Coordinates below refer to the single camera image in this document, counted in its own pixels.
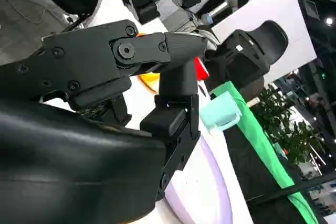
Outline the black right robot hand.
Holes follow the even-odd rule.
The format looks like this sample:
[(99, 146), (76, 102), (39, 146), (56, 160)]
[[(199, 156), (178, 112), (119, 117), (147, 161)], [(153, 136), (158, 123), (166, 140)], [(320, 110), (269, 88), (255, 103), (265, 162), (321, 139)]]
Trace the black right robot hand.
[[(200, 137), (195, 59), (206, 39), (121, 20), (43, 39), (1, 66), (1, 223), (130, 223), (150, 213)], [(112, 99), (160, 75), (138, 130)]]

